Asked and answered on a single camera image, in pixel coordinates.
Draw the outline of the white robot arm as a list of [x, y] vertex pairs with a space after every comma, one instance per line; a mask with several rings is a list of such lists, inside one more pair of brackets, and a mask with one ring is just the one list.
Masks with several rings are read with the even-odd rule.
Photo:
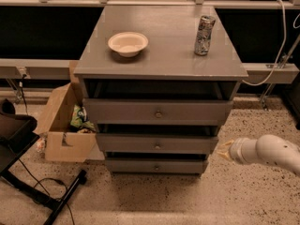
[[238, 138], [219, 145], [216, 151], [222, 158], [240, 165], [277, 166], [300, 176], [300, 147], [275, 135]]

